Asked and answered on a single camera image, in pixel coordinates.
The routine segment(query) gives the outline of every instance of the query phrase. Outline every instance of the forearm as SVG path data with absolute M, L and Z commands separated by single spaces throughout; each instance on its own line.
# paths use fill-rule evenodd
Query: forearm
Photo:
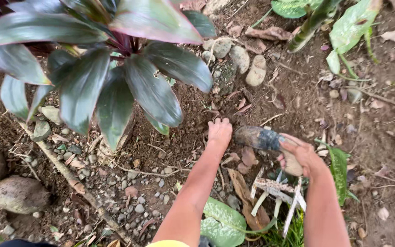
M 304 237 L 306 247 L 350 247 L 333 177 L 326 167 L 309 184 Z
M 169 239 L 181 241 L 190 247 L 198 245 L 200 219 L 224 151 L 212 145 L 208 143 L 193 166 L 153 242 Z

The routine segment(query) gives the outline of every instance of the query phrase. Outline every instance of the hand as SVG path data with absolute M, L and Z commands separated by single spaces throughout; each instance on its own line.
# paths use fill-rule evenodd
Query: hand
M 208 143 L 214 143 L 216 147 L 223 148 L 223 152 L 228 148 L 233 133 L 233 125 L 228 118 L 223 121 L 220 118 L 208 122 Z
M 280 140 L 281 148 L 291 152 L 298 160 L 299 164 L 303 167 L 303 175 L 305 177 L 313 178 L 321 175 L 325 171 L 328 172 L 326 164 L 315 153 L 311 144 L 303 142 L 302 140 L 288 134 L 281 135 L 297 144 L 297 146 L 295 146 Z M 281 168 L 284 169 L 286 166 L 284 155 L 280 154 L 277 160 L 280 161 Z

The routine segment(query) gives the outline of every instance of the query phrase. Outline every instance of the yellow shirt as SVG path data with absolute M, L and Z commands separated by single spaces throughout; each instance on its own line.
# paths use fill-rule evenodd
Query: yellow shirt
M 189 247 L 187 244 L 176 240 L 162 240 L 153 244 L 147 245 L 147 247 Z

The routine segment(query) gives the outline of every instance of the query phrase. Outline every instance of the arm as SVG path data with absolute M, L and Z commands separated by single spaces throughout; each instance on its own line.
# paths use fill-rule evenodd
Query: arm
M 307 212 L 304 218 L 306 247 L 350 247 L 344 217 L 339 207 L 333 177 L 324 161 L 314 152 L 313 146 L 296 137 L 282 134 L 299 146 L 280 142 L 281 147 L 293 153 L 309 177 Z M 278 158 L 286 165 L 283 156 Z
M 217 168 L 228 147 L 233 127 L 225 118 L 221 122 L 209 122 L 208 143 L 199 160 L 178 193 L 167 216 L 157 231 L 153 243 L 161 240 L 177 240 L 190 247 L 199 244 L 200 219 L 210 196 Z

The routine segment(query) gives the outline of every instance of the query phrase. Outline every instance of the soil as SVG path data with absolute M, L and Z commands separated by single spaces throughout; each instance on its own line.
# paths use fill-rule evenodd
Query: soil
M 243 25 L 244 30 L 246 30 L 246 27 L 254 24 L 270 9 L 270 1 L 268 0 L 250 0 L 237 14 L 228 19 L 239 8 L 239 4 L 228 5 L 225 9 L 216 13 L 218 19 L 215 20 L 215 25 L 220 36 L 227 35 L 225 27 L 230 21 L 233 21 L 234 25 Z M 346 1 L 342 4 L 341 12 L 352 4 L 350 1 Z M 305 18 L 283 19 L 272 12 L 269 14 L 269 18 L 256 28 L 265 29 L 275 25 L 291 32 L 304 20 Z M 384 6 L 375 22 L 378 24 L 373 28 L 371 44 L 380 64 L 375 64 L 370 59 L 362 41 L 346 54 L 346 58 L 356 64 L 354 67 L 356 73 L 372 79 L 368 83 L 358 83 L 358 86 L 369 87 L 371 92 L 395 101 L 395 85 L 387 85 L 387 81 L 395 83 L 395 42 L 383 42 L 379 37 L 385 31 L 395 29 L 395 11 L 389 2 L 384 2 Z M 317 144 L 315 144 L 314 139 L 321 138 L 323 132 L 326 131 L 327 141 L 334 143 L 336 147 L 352 155 L 348 165 L 354 166 L 354 168 L 351 171 L 352 176 L 348 176 L 352 177 L 348 187 L 356 194 L 360 203 L 353 199 L 347 199 L 343 206 L 343 214 L 352 245 L 361 246 L 363 244 L 370 247 L 392 245 L 395 247 L 395 183 L 373 175 L 382 166 L 387 166 L 390 170 L 387 177 L 395 179 L 395 136 L 387 133 L 388 131 L 395 135 L 395 106 L 386 103 L 380 109 L 371 109 L 372 99 L 366 95 L 363 96 L 364 100 L 361 104 L 353 105 L 341 98 L 330 98 L 329 92 L 332 88 L 329 87 L 327 81 L 319 80 L 321 76 L 328 72 L 326 57 L 330 50 L 322 51 L 320 49 L 322 45 L 330 45 L 328 32 L 318 31 L 306 47 L 294 54 L 287 53 L 285 42 L 264 40 L 267 46 L 264 53 L 267 62 L 264 83 L 254 88 L 247 87 L 244 82 L 246 73 L 244 75 L 237 74 L 233 81 L 233 91 L 240 91 L 246 87 L 254 97 L 254 100 L 249 102 L 252 107 L 245 115 L 234 115 L 237 111 L 235 106 L 244 97 L 243 93 L 237 93 L 232 98 L 227 99 L 219 94 L 204 94 L 194 87 L 181 83 L 176 83 L 173 90 L 181 103 L 184 120 L 178 128 L 171 128 L 169 136 L 162 136 L 156 132 L 150 123 L 145 120 L 141 109 L 138 106 L 135 107 L 135 125 L 129 141 L 111 158 L 106 158 L 102 162 L 86 167 L 94 174 L 87 179 L 85 178 L 83 181 L 85 186 L 94 195 L 98 195 L 97 199 L 103 203 L 107 210 L 112 211 L 114 207 L 119 207 L 125 211 L 127 200 L 124 191 L 121 190 L 121 179 L 126 179 L 130 184 L 133 183 L 139 194 L 146 199 L 144 207 L 149 216 L 144 217 L 143 214 L 133 212 L 129 214 L 129 218 L 120 222 L 123 226 L 136 220 L 150 219 L 153 210 L 158 210 L 161 215 L 166 215 L 177 193 L 174 184 L 177 181 L 181 184 L 185 182 L 188 175 L 188 171 L 185 169 L 192 167 L 193 161 L 199 158 L 205 148 L 207 122 L 216 117 L 216 115 L 207 111 L 211 102 L 218 106 L 223 117 L 230 119 L 234 130 L 243 125 L 259 126 L 267 119 L 282 113 L 274 120 L 269 121 L 266 126 L 270 126 L 277 132 L 297 136 L 315 146 Z M 243 36 L 238 39 L 241 42 L 253 40 Z M 203 51 L 202 48 L 198 47 L 192 49 Z M 216 61 L 216 64 L 210 66 L 210 69 L 212 71 L 216 70 L 217 65 L 219 63 L 224 64 L 226 59 L 229 59 L 229 57 L 227 56 L 222 61 Z M 292 68 L 292 70 L 282 67 L 279 63 Z M 0 85 L 2 79 L 3 74 L 0 73 Z M 348 81 L 343 81 L 343 85 L 348 85 Z M 28 94 L 31 94 L 33 88 L 28 87 L 27 89 Z M 274 91 L 282 96 L 285 109 L 278 109 L 272 103 L 272 93 Z M 58 107 L 57 93 L 52 93 L 44 105 Z M 328 127 L 326 129 L 320 126 L 320 119 L 327 122 Z M 356 133 L 347 132 L 347 126 L 350 124 L 353 124 L 358 130 Z M 61 129 L 65 126 L 56 126 L 52 122 L 50 122 L 50 125 L 53 133 L 62 135 L 70 142 L 79 142 L 82 149 L 88 147 L 87 143 L 92 143 L 100 133 L 98 128 L 93 127 L 89 137 L 72 133 L 63 135 Z M 336 135 L 340 135 L 342 144 L 336 144 L 336 140 L 334 140 Z M 61 144 L 55 144 L 51 139 L 47 140 L 47 143 L 53 149 Z M 74 192 L 73 188 L 68 185 L 64 177 L 58 173 L 40 149 L 26 136 L 13 116 L 5 113 L 5 108 L 0 100 L 0 150 L 4 152 L 8 159 L 8 165 L 11 169 L 10 175 L 33 177 L 30 169 L 22 163 L 22 160 L 8 152 L 13 147 L 16 148 L 15 153 L 29 154 L 38 159 L 39 165 L 35 167 L 35 170 L 44 187 L 52 193 L 52 201 L 39 219 L 31 215 L 17 215 L 0 209 L 0 231 L 7 224 L 16 229 L 15 233 L 10 236 L 0 233 L 1 236 L 5 239 L 27 239 L 30 235 L 34 235 L 35 241 L 44 240 L 58 245 L 64 245 L 68 240 L 77 243 L 89 235 L 89 233 L 83 232 L 84 225 L 78 224 L 77 218 L 74 217 L 75 209 L 79 209 L 83 212 L 86 224 L 90 224 L 94 229 L 93 235 L 96 235 L 97 239 L 101 239 L 100 243 L 107 244 L 111 239 L 116 238 L 115 235 L 101 238 L 101 232 L 107 225 L 98 218 L 93 207 L 81 207 L 69 200 L 71 193 Z M 160 155 L 162 151 L 159 149 L 165 151 L 165 157 Z M 241 154 L 241 149 L 242 146 L 232 142 L 228 147 L 227 154 L 230 152 Z M 266 156 L 256 153 L 259 165 L 244 176 L 248 186 L 251 186 L 260 167 L 265 166 L 268 171 L 275 170 L 278 167 L 277 163 L 274 167 L 270 165 L 272 161 L 275 161 L 277 155 L 276 152 L 268 152 Z M 86 153 L 84 153 L 79 156 L 79 159 L 86 160 L 86 156 Z M 140 160 L 139 167 L 135 167 L 134 161 L 138 159 Z M 127 172 L 121 169 L 137 168 L 144 172 L 152 172 L 153 169 L 157 168 L 157 173 L 160 173 L 167 166 L 184 170 L 170 177 L 161 177 L 165 181 L 162 188 L 159 187 L 156 176 L 138 175 L 135 181 L 131 181 L 127 179 Z M 226 165 L 226 167 L 234 169 L 236 166 L 237 164 L 234 163 Z M 107 175 L 101 175 L 99 173 L 100 168 L 106 171 Z M 73 172 L 78 175 L 81 171 L 73 169 Z M 228 183 L 229 179 L 226 172 L 223 171 L 223 173 L 224 182 Z M 217 187 L 220 185 L 221 180 L 217 176 L 212 195 L 218 200 L 227 202 L 228 194 L 235 195 L 235 192 L 229 186 L 225 189 L 226 196 L 222 198 L 217 192 Z M 170 197 L 166 205 L 163 200 L 154 196 L 157 192 Z M 132 199 L 131 205 L 136 206 L 137 200 Z M 272 205 L 271 200 L 265 200 L 264 206 L 268 214 L 273 210 Z M 64 207 L 70 209 L 68 213 L 63 211 Z M 390 214 L 387 221 L 381 220 L 377 215 L 383 207 Z M 159 227 L 162 218 L 161 216 L 157 219 L 156 228 Z M 356 222 L 356 228 L 350 227 L 352 222 Z M 58 242 L 53 239 L 50 226 L 56 226 L 59 232 L 65 233 Z M 358 236 L 357 229 L 360 227 L 364 228 L 368 234 L 364 239 L 360 239 Z M 155 233 L 156 230 L 148 228 L 143 234 L 144 240 L 141 240 L 141 238 L 133 235 L 132 230 L 129 231 L 129 235 L 133 236 L 135 241 L 141 245 L 150 242 Z M 264 242 L 262 240 L 245 242 L 244 245 L 263 246 Z

